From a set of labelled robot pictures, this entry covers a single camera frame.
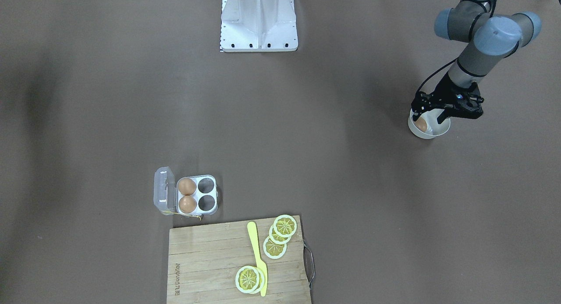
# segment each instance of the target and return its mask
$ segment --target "robotic arm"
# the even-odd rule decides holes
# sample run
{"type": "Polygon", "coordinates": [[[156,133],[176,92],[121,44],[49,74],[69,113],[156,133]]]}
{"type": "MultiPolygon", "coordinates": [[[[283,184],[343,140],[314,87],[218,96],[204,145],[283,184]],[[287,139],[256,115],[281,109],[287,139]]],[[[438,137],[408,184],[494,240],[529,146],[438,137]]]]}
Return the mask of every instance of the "robotic arm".
{"type": "Polygon", "coordinates": [[[412,120],[433,109],[442,109],[441,124],[449,117],[477,119],[483,115],[483,98],[477,84],[501,59],[533,41],[541,30],[541,20],[531,12],[495,15],[497,0],[460,0],[455,8],[440,12],[434,24],[437,36],[467,42],[457,59],[443,66],[451,68],[435,90],[417,90],[411,103],[412,120]]]}

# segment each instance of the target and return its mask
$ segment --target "knife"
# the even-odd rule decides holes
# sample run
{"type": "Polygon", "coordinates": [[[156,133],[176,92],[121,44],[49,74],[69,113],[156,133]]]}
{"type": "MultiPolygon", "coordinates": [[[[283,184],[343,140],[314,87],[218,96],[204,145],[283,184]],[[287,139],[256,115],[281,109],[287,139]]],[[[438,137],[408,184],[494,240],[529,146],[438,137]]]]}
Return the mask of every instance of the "knife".
{"type": "Polygon", "coordinates": [[[269,282],[269,273],[267,272],[267,264],[261,260],[261,252],[259,251],[259,238],[257,236],[257,225],[255,222],[249,222],[247,224],[247,232],[249,234],[249,239],[251,240],[251,247],[253,248],[253,254],[255,255],[255,263],[257,268],[259,268],[265,276],[265,284],[261,289],[261,296],[265,296],[267,293],[267,282],[269,282]]]}

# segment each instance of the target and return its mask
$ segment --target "white bowl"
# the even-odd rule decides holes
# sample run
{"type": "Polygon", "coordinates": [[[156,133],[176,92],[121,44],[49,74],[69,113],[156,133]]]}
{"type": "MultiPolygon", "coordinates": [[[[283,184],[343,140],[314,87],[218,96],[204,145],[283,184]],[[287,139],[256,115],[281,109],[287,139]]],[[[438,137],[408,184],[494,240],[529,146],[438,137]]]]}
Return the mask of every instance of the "white bowl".
{"type": "Polygon", "coordinates": [[[437,118],[444,111],[444,109],[433,109],[429,112],[421,114],[426,122],[427,129],[425,132],[419,130],[415,123],[413,123],[413,110],[409,111],[409,120],[407,121],[409,125],[409,130],[413,132],[417,137],[424,138],[425,140],[430,140],[431,138],[436,138],[448,132],[450,128],[450,118],[444,120],[441,124],[438,124],[437,118]]]}

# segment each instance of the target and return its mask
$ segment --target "wooden cutting board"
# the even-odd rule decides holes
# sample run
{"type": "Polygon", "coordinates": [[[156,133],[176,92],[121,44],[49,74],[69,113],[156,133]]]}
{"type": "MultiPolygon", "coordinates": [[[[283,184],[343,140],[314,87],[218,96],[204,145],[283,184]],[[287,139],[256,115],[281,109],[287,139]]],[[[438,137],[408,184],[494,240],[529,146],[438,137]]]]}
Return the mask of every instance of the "wooden cutting board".
{"type": "Polygon", "coordinates": [[[167,304],[311,304],[310,288],[303,261],[300,217],[287,251],[273,260],[263,253],[274,218],[252,220],[257,224],[261,258],[267,264],[269,284],[265,297],[241,293],[236,272],[255,266],[247,234],[247,222],[231,222],[173,228],[170,230],[167,304]]]}

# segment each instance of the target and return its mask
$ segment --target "plastic egg container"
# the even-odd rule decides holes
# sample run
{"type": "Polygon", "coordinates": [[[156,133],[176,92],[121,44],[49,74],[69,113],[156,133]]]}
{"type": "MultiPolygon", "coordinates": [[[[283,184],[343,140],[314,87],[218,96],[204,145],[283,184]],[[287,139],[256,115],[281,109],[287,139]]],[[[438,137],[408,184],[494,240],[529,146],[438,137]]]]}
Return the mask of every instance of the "plastic egg container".
{"type": "Polygon", "coordinates": [[[163,214],[181,214],[183,216],[212,215],[218,210],[218,190],[216,178],[211,175],[183,177],[175,181],[174,173],[169,167],[161,167],[154,174],[154,205],[163,214]],[[185,213],[179,208],[179,200],[183,194],[177,185],[185,178],[194,181],[196,190],[190,196],[195,199],[193,212],[185,213]]]}

